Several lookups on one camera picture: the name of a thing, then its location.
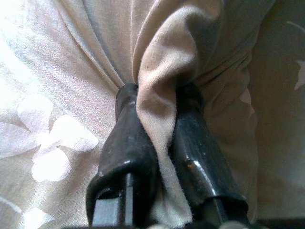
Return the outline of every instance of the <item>fabric background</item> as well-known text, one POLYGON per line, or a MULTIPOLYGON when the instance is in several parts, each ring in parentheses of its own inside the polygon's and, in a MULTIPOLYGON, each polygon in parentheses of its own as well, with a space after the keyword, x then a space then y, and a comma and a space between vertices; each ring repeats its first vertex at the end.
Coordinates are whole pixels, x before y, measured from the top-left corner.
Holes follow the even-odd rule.
MULTIPOLYGON (((272 4, 238 0, 229 4, 140 0, 124 4, 120 0, 2 3, 0 222, 4 228, 86 224, 85 189, 97 171, 99 151, 114 126, 116 92, 127 82, 139 84, 138 115, 156 147, 163 176, 164 187, 152 217, 169 226, 191 220, 167 147, 175 120, 174 89, 193 81, 205 99, 205 119, 247 197, 249 217, 254 219, 257 117, 247 89, 247 65, 259 25, 272 4)), ((255 76, 251 83, 253 104, 259 111, 258 149, 263 159, 258 180, 260 217, 300 216, 303 209, 300 199, 291 202, 287 197, 299 194, 301 198, 304 190, 304 161, 300 156, 304 130, 298 118, 303 115, 304 73, 296 70, 303 64, 302 49, 296 48, 300 54, 295 59, 290 57, 291 66, 296 67, 289 72, 294 81, 284 78, 287 73, 282 75, 294 96, 284 103, 290 116, 270 116, 266 109, 280 110, 281 100, 268 101, 266 94, 270 88, 283 85, 272 80, 271 76, 277 75, 273 71, 279 69, 277 63, 283 62, 273 62, 271 53, 278 53, 279 36, 283 44, 288 44, 291 36, 299 37, 293 44, 301 45, 302 7, 298 1, 295 6, 276 3, 263 24, 250 65, 255 76), (299 14, 292 16, 284 10, 286 5, 299 14), (282 19, 282 24, 277 22, 275 18, 281 18, 282 12, 299 27, 282 19), (264 87, 267 77, 271 77, 270 83, 264 87), (281 127, 288 130, 289 125, 290 141, 280 141, 287 142, 285 147, 269 141, 264 133, 274 133, 276 121, 284 123, 287 119, 291 121, 281 127), (281 157, 276 155, 279 149, 281 157), (288 155, 293 156, 290 160, 298 160, 283 165, 283 160, 289 161, 288 155), (274 177, 286 194, 278 190, 274 177)))

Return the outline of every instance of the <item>beige cloth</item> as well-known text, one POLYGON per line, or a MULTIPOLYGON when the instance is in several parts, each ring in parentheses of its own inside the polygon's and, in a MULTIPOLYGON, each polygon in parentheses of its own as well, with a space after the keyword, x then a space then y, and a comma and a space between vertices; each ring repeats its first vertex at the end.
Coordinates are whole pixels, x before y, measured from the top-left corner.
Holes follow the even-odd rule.
POLYGON ((115 94, 127 82, 139 84, 138 115, 157 150, 163 177, 152 217, 168 226, 190 221, 167 156, 175 122, 174 90, 189 81, 203 93, 206 121, 254 219, 256 116, 247 64, 272 4, 7 3, 1 29, 5 55, 0 79, 6 97, 0 114, 6 136, 0 142, 1 222, 9 219, 3 222, 7 228, 20 224, 33 229, 86 224, 85 188, 114 125, 115 94))

